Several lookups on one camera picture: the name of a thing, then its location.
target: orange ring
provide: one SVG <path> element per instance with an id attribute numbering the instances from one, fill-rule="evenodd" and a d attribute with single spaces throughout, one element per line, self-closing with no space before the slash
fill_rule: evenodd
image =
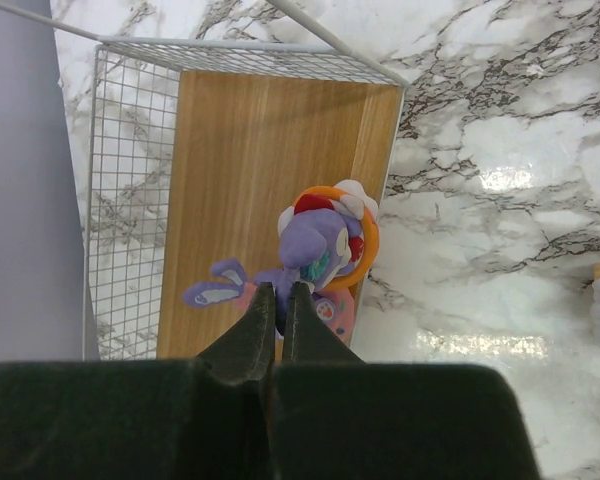
<path id="1" fill-rule="evenodd" d="M 298 198 L 293 202 L 293 206 L 295 207 L 298 203 L 298 200 L 303 195 L 313 194 L 320 195 L 322 197 L 326 197 L 329 200 L 335 200 L 336 202 L 340 201 L 340 197 L 343 195 L 352 195 L 349 192 L 341 190 L 336 187 L 311 187 L 302 192 Z M 335 290 L 341 290 L 344 288 L 349 288 L 352 285 L 357 284 L 364 278 L 367 272 L 371 269 L 371 265 L 378 254 L 378 249 L 380 248 L 380 235 L 378 231 L 378 226 L 373 221 L 373 216 L 369 209 L 364 207 L 364 216 L 362 220 L 360 220 L 362 224 L 362 232 L 364 233 L 364 251 L 362 252 L 362 257 L 360 258 L 360 263 L 353 269 L 353 271 L 343 277 L 335 277 L 331 282 L 329 282 L 322 290 L 325 292 L 333 292 Z"/>

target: wire mesh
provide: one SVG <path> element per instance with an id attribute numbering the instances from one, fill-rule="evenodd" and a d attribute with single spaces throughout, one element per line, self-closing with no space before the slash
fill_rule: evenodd
<path id="1" fill-rule="evenodd" d="M 179 72 L 393 82 L 333 52 L 128 40 L 106 43 L 96 52 L 85 288 L 91 293 L 101 358 L 154 358 Z"/>

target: white wire basket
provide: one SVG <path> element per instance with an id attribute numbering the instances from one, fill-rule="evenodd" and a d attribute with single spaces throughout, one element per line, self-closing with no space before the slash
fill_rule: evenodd
<path id="1" fill-rule="evenodd" d="M 0 2 L 3 10 L 100 42 L 92 88 L 83 327 L 86 337 L 93 311 L 104 360 L 155 357 L 180 72 L 407 86 L 288 0 L 270 3 L 327 46 L 104 37 Z"/>

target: gray surface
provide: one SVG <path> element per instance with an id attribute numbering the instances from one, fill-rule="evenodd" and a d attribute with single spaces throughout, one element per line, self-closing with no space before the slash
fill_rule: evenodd
<path id="1" fill-rule="evenodd" d="M 50 15 L 49 0 L 10 3 Z M 58 78 L 52 29 L 0 11 L 0 361 L 81 357 L 83 248 Z"/>

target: marble surface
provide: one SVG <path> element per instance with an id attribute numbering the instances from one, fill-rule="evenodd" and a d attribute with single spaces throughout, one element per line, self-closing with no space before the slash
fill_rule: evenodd
<path id="1" fill-rule="evenodd" d="M 300 3 L 413 83 L 353 348 L 369 361 L 493 366 L 519 397 L 544 475 L 600 480 L 600 345 L 589 318 L 600 262 L 600 0 Z M 103 34 L 319 42 L 261 0 L 52 0 L 52 9 Z M 56 38 L 84 215 L 94 45 Z M 158 177 L 169 155 L 148 163 Z M 141 209 L 135 191 L 125 187 L 120 205 Z M 164 225 L 147 215 L 155 234 Z M 153 275 L 161 236 L 134 238 L 153 242 L 138 267 Z M 126 342 L 111 332 L 101 325 L 103 344 Z"/>

